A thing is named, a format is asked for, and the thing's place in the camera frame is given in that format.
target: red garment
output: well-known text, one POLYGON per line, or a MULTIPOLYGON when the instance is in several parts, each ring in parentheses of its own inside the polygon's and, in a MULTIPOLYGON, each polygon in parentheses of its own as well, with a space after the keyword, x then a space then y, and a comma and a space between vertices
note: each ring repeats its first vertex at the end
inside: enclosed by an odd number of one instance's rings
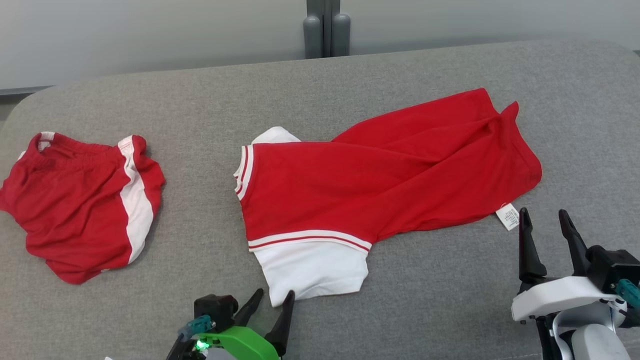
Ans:
POLYGON ((0 210, 27 232, 27 251, 81 284, 138 257, 164 176, 136 135, 117 146, 37 134, 0 189, 0 210))
MULTIPOLYGON (((275 265, 319 252, 283 245, 326 241, 366 254, 398 233, 480 220, 534 188, 542 169, 520 136, 517 113, 515 102, 498 113, 486 90, 478 89, 374 117, 331 142, 244 147, 236 192, 249 248, 279 252, 256 256, 270 287, 287 284, 272 291, 274 305, 286 294, 283 286, 301 288, 296 295, 310 291, 306 297, 360 287, 352 282, 313 294, 317 283, 287 274, 319 272, 317 281, 331 283, 342 275, 309 268, 312 255, 275 265), (277 274, 269 275, 265 264, 277 274)), ((366 276, 365 265, 359 271, 366 276)))

